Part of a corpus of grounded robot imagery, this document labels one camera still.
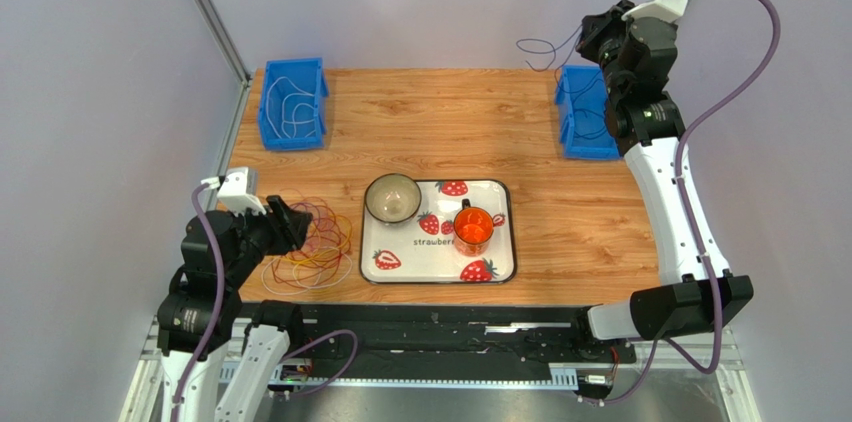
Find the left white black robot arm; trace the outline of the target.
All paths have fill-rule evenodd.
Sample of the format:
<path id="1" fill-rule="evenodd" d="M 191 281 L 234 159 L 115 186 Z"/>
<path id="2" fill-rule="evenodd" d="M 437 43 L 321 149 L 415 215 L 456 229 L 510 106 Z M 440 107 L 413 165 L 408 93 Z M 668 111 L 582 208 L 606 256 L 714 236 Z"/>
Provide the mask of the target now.
<path id="1" fill-rule="evenodd" d="M 240 287 L 268 255 L 305 243 L 313 217 L 270 196 L 259 212 L 200 211 L 187 224 L 182 266 L 157 311 L 165 421 L 251 421 L 273 370 L 305 340 L 299 305 L 267 300 L 245 330 L 238 367 L 219 388 L 234 324 L 243 309 Z"/>

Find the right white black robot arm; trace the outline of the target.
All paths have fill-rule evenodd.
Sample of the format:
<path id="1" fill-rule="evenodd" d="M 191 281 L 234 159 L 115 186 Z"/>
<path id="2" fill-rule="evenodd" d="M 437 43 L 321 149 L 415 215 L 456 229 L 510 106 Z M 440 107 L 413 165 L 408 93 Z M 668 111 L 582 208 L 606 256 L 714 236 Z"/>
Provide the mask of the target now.
<path id="1" fill-rule="evenodd" d="M 593 306 L 599 340 L 660 340 L 721 331 L 754 296 L 712 240 L 692 181 L 686 131 L 665 89 L 677 57 L 676 15 L 621 0 L 582 20 L 577 51 L 599 66 L 604 120 L 638 184 L 655 239 L 660 284 Z"/>

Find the right blue plastic bin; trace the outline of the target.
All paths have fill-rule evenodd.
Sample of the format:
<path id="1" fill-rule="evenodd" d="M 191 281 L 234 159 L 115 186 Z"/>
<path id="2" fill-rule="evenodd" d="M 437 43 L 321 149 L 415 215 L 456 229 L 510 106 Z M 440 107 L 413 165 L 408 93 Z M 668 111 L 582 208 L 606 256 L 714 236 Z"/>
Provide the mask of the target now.
<path id="1" fill-rule="evenodd" d="M 603 75 L 598 67 L 566 65 L 560 69 L 554 104 L 559 115 L 559 143 L 566 159 L 620 159 L 616 142 L 605 124 L 606 101 Z"/>

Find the blue plastic bin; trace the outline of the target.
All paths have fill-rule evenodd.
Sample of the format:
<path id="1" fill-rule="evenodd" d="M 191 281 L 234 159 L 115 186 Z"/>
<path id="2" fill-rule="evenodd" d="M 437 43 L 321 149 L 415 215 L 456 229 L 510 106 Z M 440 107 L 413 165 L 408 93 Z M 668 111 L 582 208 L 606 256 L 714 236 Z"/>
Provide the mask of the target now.
<path id="1" fill-rule="evenodd" d="M 330 95 L 321 58 L 266 63 L 257 124 L 268 151 L 305 151 L 325 146 Z"/>
<path id="2" fill-rule="evenodd" d="M 566 65 L 560 69 L 554 104 L 559 115 L 559 143 L 566 159 L 620 159 L 616 142 L 605 124 L 606 101 L 603 75 L 598 67 Z"/>

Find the grey ceramic bowl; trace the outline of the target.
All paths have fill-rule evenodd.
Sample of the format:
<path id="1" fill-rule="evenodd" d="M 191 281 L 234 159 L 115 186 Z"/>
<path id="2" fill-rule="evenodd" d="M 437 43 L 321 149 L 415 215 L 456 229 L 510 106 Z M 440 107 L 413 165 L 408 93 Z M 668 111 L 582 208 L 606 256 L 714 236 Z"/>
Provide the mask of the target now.
<path id="1" fill-rule="evenodd" d="M 376 220 L 385 224 L 398 224 L 414 217 L 423 201 L 418 183 L 400 173 L 384 174 L 376 178 L 364 195 L 364 206 Z"/>

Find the left blue plastic bin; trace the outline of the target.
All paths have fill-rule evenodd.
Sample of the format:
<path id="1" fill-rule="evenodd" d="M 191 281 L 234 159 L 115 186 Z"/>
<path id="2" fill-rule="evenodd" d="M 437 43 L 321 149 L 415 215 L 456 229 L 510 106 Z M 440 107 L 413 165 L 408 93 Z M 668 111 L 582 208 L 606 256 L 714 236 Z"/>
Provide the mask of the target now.
<path id="1" fill-rule="evenodd" d="M 325 146 L 330 95 L 321 58 L 266 63 L 257 124 L 268 151 L 305 151 Z"/>

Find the white strawberry tray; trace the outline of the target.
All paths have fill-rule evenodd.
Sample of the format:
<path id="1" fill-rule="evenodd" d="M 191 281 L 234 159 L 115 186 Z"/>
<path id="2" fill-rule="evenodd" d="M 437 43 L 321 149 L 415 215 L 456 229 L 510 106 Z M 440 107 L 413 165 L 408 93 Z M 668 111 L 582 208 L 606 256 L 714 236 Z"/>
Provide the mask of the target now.
<path id="1" fill-rule="evenodd" d="M 400 223 L 363 210 L 360 272 L 375 284 L 499 284 L 518 269 L 511 197 L 494 179 L 417 182 L 421 204 Z M 490 214 L 494 233 L 484 252 L 465 255 L 453 243 L 453 219 L 467 199 Z"/>

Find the orange translucent mug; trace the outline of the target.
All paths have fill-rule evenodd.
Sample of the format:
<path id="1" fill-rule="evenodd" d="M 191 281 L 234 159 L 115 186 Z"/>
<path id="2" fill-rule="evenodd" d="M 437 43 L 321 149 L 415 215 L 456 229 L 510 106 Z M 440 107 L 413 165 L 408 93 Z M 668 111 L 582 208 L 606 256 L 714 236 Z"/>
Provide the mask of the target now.
<path id="1" fill-rule="evenodd" d="M 453 220 L 453 230 L 455 249 L 464 256 L 473 257 L 483 255 L 488 249 L 495 226 L 489 212 L 475 207 L 465 198 Z"/>

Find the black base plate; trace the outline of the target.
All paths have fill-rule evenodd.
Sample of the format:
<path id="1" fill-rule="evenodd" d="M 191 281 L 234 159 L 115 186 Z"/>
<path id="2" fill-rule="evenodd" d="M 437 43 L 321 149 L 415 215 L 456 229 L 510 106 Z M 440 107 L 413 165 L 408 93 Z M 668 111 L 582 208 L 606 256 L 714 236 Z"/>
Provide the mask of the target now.
<path id="1" fill-rule="evenodd" d="M 545 382 L 559 364 L 609 372 L 636 362 L 622 340 L 592 338 L 567 306 L 250 303 L 240 315 L 289 332 L 317 378 Z"/>

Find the aluminium front rail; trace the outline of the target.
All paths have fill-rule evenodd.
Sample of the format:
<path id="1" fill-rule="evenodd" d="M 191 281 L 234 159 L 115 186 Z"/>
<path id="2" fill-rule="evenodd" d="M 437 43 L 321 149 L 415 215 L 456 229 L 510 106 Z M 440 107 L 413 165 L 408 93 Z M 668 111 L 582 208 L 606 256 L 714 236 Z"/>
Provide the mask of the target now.
<path id="1" fill-rule="evenodd" d="M 302 381 L 316 386 L 330 377 L 341 385 L 447 385 L 458 387 L 539 387 L 577 390 L 609 385 L 614 365 L 642 370 L 648 343 L 620 343 L 603 355 L 583 358 L 571 347 L 566 331 L 555 327 L 496 333 L 491 341 L 481 325 L 459 329 L 426 327 L 422 348 L 398 348 L 414 331 L 386 323 L 358 323 L 357 340 L 339 335 L 294 359 L 279 363 L 270 375 L 274 386 Z"/>

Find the left aluminium frame post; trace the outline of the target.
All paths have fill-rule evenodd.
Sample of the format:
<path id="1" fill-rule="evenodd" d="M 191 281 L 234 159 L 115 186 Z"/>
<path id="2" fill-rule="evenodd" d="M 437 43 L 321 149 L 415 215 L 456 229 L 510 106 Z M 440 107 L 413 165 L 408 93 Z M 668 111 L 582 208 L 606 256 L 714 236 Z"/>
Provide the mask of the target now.
<path id="1" fill-rule="evenodd" d="M 218 150 L 217 162 L 215 165 L 215 173 L 221 175 L 225 173 L 229 162 L 231 161 L 241 116 L 247 103 L 252 76 L 249 74 L 246 64 L 239 54 L 236 44 L 228 32 L 214 1 L 193 1 L 195 2 L 202 19 L 209 29 L 214 42 L 216 43 L 224 61 L 232 73 L 233 79 L 237 84 L 235 106 L 231 110 L 231 117 L 223 136 L 221 147 Z"/>

